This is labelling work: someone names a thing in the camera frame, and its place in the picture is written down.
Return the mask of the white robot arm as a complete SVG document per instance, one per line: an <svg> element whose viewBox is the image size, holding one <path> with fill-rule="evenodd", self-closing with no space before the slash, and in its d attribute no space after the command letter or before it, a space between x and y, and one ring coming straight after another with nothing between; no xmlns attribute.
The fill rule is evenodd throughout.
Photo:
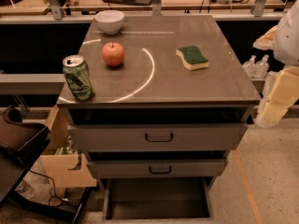
<svg viewBox="0 0 299 224"><path fill-rule="evenodd" d="M255 123L270 128L280 122L299 99L299 0L284 14L277 26L254 43L256 49L271 49L274 58L285 64L264 83L263 99Z"/></svg>

